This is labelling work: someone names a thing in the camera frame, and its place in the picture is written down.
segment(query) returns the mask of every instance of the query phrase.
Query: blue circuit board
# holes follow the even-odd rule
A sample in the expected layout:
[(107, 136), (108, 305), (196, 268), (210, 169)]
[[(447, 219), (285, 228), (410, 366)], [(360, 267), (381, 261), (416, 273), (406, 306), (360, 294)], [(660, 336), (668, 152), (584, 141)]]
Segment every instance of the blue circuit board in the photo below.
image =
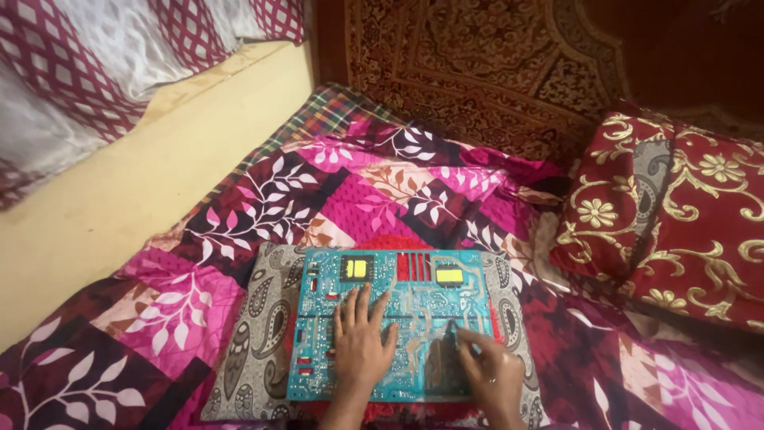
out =
[(383, 327), (393, 322), (400, 326), (393, 364), (371, 400), (468, 399), (455, 328), (493, 336), (481, 254), (470, 250), (308, 250), (286, 397), (331, 399), (335, 385), (332, 312), (351, 288), (365, 282), (371, 283), (370, 303), (390, 291)]

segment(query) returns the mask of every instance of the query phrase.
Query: checkered cloth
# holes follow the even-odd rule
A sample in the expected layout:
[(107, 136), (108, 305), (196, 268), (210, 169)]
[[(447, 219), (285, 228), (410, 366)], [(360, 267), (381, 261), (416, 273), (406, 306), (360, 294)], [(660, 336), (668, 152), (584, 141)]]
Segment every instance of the checkered cloth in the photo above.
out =
[(287, 142), (307, 140), (312, 136), (343, 134), (351, 123), (366, 119), (381, 119), (395, 125), (407, 125), (388, 108), (375, 103), (363, 94), (338, 83), (319, 86), (303, 107), (299, 108), (260, 147), (249, 153), (241, 163), (212, 189), (191, 211), (195, 213), (225, 187), (236, 182), (245, 170), (261, 158), (281, 148)]

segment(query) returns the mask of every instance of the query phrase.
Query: hand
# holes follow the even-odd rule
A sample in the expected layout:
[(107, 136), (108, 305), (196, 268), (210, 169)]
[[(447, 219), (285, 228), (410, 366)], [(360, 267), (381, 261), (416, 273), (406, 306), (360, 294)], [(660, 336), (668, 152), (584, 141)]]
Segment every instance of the hand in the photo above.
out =
[[(477, 405), (493, 430), (527, 428), (520, 418), (525, 365), (493, 338), (460, 328), (459, 361)], [(475, 353), (473, 345), (481, 352)]]
[(384, 292), (374, 306), (371, 319), (369, 294), (371, 285), (365, 283), (361, 293), (353, 288), (348, 294), (345, 312), (335, 308), (335, 386), (332, 404), (326, 411), (321, 430), (356, 430), (361, 427), (364, 410), (374, 386), (390, 369), (398, 341), (398, 324), (390, 326), (387, 341), (382, 345), (380, 329), (382, 315), (390, 300)]

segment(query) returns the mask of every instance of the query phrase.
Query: pillow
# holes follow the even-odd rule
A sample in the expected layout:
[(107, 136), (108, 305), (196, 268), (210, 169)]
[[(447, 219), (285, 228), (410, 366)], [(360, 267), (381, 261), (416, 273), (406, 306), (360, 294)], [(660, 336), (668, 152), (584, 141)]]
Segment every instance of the pillow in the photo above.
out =
[(630, 297), (764, 332), (764, 145), (677, 125), (656, 216)]
[[(295, 419), (303, 415), (300, 402), (286, 400), (290, 354), (293, 345), (294, 315), (299, 302), (306, 248), (292, 245), (260, 246), (248, 287), (234, 324), (225, 359), (201, 420)], [(507, 349), (526, 365), (521, 411), (530, 428), (539, 426), (545, 414), (541, 406), (539, 381), (530, 355), (520, 309), (520, 293), (513, 284), (510, 264), (503, 257), (482, 253), (486, 285), (497, 318), (498, 331)], [(385, 421), (408, 420), (416, 415), (424, 423), (432, 404), (393, 404), (393, 416)], [(411, 414), (404, 409), (418, 409)], [(453, 422), (478, 428), (484, 418), (468, 417)]]
[(632, 254), (649, 232), (674, 129), (665, 117), (631, 110), (609, 113), (581, 160), (549, 253), (561, 269), (620, 281), (633, 271)]

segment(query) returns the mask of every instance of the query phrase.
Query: ornate carpet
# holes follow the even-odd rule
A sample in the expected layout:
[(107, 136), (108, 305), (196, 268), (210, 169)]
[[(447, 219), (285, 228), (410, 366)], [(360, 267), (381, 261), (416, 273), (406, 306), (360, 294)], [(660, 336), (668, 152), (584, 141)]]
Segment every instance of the ornate carpet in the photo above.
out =
[[(647, 23), (661, 13), (677, 16), (668, 6), (629, 11), (596, 0), (347, 0), (348, 81), (402, 117), (423, 122), (448, 138), (568, 166), (586, 148), (614, 101), (631, 99), (655, 108), (650, 97), (665, 93), (661, 85), (674, 90), (684, 82), (650, 80), (651, 73), (659, 76), (670, 68), (656, 64), (636, 71), (646, 79), (636, 80), (640, 88), (632, 94), (625, 54), (652, 54), (656, 47), (671, 50), (679, 42), (669, 35), (659, 41), (662, 44), (632, 44), (636, 47), (624, 50), (622, 39), (587, 19), (590, 12), (584, 2), (604, 26), (613, 16)], [(696, 28), (700, 22), (716, 26), (713, 31), (737, 30), (739, 25), (729, 22), (734, 16), (722, 26), (703, 9), (712, 5), (701, 3), (680, 8), (701, 15), (667, 25)], [(615, 28), (610, 34), (629, 29), (626, 24)], [(691, 56), (687, 50), (678, 52)], [(640, 61), (650, 58), (642, 55)], [(695, 90), (688, 86), (672, 94), (679, 103), (660, 100), (657, 107), (727, 134), (764, 136), (764, 128), (732, 116), (713, 97), (687, 106), (686, 93)], [(642, 93), (647, 99), (640, 99)]]

